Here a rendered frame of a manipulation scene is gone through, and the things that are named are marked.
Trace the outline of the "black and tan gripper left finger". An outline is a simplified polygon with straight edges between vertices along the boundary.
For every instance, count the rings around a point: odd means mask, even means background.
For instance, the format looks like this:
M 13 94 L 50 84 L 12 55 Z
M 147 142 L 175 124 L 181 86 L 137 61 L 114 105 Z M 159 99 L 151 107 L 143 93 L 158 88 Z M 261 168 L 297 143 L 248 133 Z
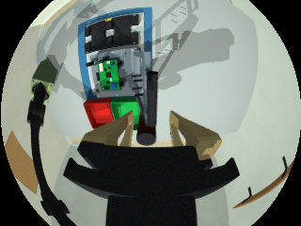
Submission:
M 119 146 L 131 147 L 134 130 L 134 111 L 129 111 L 120 118 L 102 125 L 88 133 L 85 133 L 81 141 L 103 143 L 104 145 L 118 146 L 118 139 L 124 132 Z

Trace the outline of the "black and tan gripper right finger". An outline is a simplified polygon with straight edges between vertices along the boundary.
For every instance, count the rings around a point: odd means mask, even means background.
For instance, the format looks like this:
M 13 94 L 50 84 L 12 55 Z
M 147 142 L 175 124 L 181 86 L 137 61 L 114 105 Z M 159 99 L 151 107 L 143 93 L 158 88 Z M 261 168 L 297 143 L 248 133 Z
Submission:
M 185 146 L 194 146 L 199 160 L 210 159 L 214 156 L 222 139 L 220 136 L 193 121 L 190 121 L 176 112 L 170 110 L 169 127 L 172 147 L 183 146 L 178 130 L 185 138 Z

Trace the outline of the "green bin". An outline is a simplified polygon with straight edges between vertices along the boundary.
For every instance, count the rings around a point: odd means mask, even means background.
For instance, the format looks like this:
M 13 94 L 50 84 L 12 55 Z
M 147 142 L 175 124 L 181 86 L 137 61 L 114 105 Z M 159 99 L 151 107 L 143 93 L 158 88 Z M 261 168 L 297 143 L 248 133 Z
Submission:
M 134 130 L 137 131 L 140 108 L 135 97 L 113 98 L 110 102 L 114 120 L 125 115 L 129 111 L 134 111 Z

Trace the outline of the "red open box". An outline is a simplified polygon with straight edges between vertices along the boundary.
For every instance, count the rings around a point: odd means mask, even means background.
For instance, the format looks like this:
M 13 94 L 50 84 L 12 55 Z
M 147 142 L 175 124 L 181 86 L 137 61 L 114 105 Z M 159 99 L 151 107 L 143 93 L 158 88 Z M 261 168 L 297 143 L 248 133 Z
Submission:
M 114 120 L 110 105 L 111 100 L 112 98 L 89 99 L 83 103 L 92 129 Z

